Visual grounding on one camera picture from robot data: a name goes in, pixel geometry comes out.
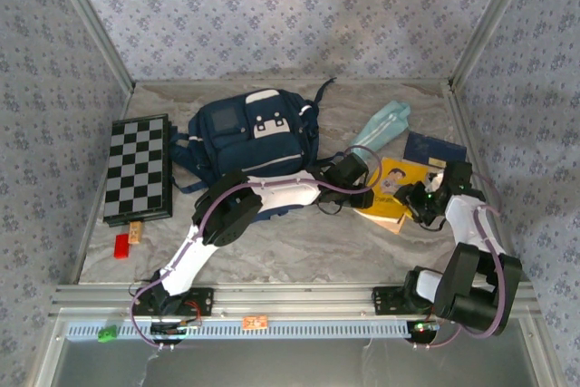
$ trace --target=floral wallpaper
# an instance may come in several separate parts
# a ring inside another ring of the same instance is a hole
[[[462,96],[571,386],[580,386],[579,36],[578,0],[513,0]]]
[[[92,0],[133,79],[448,77],[489,0]]]
[[[69,278],[125,99],[69,0],[0,0],[0,385]]]

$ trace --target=dark blue book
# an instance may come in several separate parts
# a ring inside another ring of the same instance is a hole
[[[467,154],[468,150],[462,145],[410,131],[403,158],[423,165],[445,168],[446,162],[465,161]]]

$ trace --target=black and white checkered board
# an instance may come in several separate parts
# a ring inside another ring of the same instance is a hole
[[[168,115],[115,121],[103,221],[120,226],[171,216]]]

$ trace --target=marble surface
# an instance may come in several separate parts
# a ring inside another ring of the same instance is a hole
[[[265,87],[285,88],[313,98],[322,82],[200,82],[138,84],[127,117],[168,113],[185,131],[188,120],[207,102]],[[319,117],[319,157],[343,150],[369,118],[391,100],[408,102],[412,130],[455,140],[450,115],[438,89],[396,82],[347,82],[329,86]],[[400,158],[404,132],[380,152]],[[174,166],[181,184],[195,181]],[[142,242],[129,258],[113,258],[115,236],[125,227],[109,228],[101,211],[87,250],[80,283],[129,283],[149,278],[173,256],[185,238],[198,194],[173,190],[173,218],[146,222]],[[442,269],[454,247],[450,227],[429,233],[409,220],[394,235],[346,208],[329,217],[316,207],[250,226],[235,243],[220,248],[196,278],[198,283],[400,282],[416,265]]]

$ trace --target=green block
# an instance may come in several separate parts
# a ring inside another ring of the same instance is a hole
[[[117,338],[117,326],[111,325],[106,328],[102,328],[99,333],[97,334],[97,340],[99,343],[107,343],[111,340],[115,340]]]

